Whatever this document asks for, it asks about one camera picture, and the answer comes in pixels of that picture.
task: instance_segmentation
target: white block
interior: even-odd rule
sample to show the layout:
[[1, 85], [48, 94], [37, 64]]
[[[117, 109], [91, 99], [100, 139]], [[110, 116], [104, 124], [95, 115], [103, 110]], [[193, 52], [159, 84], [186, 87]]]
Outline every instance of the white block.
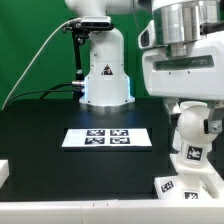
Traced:
[[0, 188], [9, 176], [8, 160], [0, 160]]

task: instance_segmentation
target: white wire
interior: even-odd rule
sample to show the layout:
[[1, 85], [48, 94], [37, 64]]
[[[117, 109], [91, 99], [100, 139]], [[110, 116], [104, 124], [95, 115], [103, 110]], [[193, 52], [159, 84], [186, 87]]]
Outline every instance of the white wire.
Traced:
[[79, 22], [80, 19], [72, 19], [69, 20], [63, 24], [61, 24], [48, 38], [47, 40], [44, 42], [44, 44], [42, 45], [42, 47], [40, 48], [40, 50], [36, 53], [36, 55], [34, 56], [33, 60], [30, 62], [30, 64], [27, 66], [27, 68], [25, 69], [25, 71], [23, 72], [23, 74], [21, 75], [21, 77], [19, 78], [19, 80], [16, 82], [16, 84], [14, 85], [14, 87], [12, 88], [12, 90], [10, 91], [10, 93], [8, 94], [8, 96], [5, 99], [5, 102], [2, 106], [2, 110], [5, 109], [5, 106], [7, 105], [8, 101], [10, 100], [10, 98], [12, 97], [13, 93], [16, 91], [17, 87], [19, 86], [19, 84], [23, 81], [23, 79], [25, 78], [27, 72], [29, 71], [29, 69], [31, 68], [31, 66], [33, 65], [33, 63], [35, 62], [35, 60], [38, 58], [38, 56], [40, 55], [40, 53], [43, 51], [44, 47], [48, 44], [48, 42], [51, 40], [51, 38], [65, 25], [69, 25], [71, 22]]

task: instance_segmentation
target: metal cylinder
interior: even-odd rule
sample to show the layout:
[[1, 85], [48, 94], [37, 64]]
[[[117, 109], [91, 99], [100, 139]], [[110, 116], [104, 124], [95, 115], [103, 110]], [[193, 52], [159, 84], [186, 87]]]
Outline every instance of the metal cylinder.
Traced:
[[156, 45], [173, 45], [202, 39], [200, 25], [220, 21], [218, 0], [191, 1], [159, 8], [153, 12]]

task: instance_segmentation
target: black cable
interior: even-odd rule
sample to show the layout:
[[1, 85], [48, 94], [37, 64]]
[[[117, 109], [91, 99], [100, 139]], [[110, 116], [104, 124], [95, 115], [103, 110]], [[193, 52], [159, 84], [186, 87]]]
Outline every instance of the black cable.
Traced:
[[37, 93], [72, 93], [73, 90], [40, 90], [40, 91], [30, 91], [30, 92], [26, 92], [26, 93], [21, 93], [17, 96], [12, 97], [7, 104], [5, 105], [4, 108], [7, 108], [9, 106], [9, 104], [14, 101], [15, 99], [21, 97], [21, 96], [25, 96], [25, 95], [30, 95], [30, 94], [37, 94]]
[[[49, 90], [56, 90], [56, 89], [59, 89], [59, 88], [65, 87], [65, 86], [72, 86], [72, 83], [71, 82], [68, 82], [68, 83], [59, 84], [59, 85], [56, 85], [56, 86], [50, 88]], [[49, 93], [51, 93], [51, 92], [45, 92], [40, 97], [40, 100], [43, 100]]]

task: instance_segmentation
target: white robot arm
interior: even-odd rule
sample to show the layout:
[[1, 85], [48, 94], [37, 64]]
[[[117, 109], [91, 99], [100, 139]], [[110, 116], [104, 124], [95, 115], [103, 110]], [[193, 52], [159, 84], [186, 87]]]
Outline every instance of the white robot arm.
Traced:
[[89, 30], [90, 72], [85, 78], [85, 94], [79, 102], [82, 108], [96, 112], [117, 112], [133, 106], [130, 80], [124, 72], [124, 41], [117, 29], [110, 26], [107, 14], [126, 14], [138, 9], [138, 0], [65, 0], [68, 7], [81, 17], [76, 26]]
[[105, 16], [133, 12], [138, 0], [65, 0], [67, 6], [78, 16]]
[[[161, 199], [224, 198], [224, 183], [207, 160], [224, 117], [224, 26], [219, 4], [219, 0], [155, 0], [154, 20], [139, 36], [149, 94], [168, 97], [169, 114], [180, 116], [173, 144], [179, 153], [171, 154], [178, 176], [156, 178]], [[185, 102], [180, 110], [178, 98], [209, 103]]]

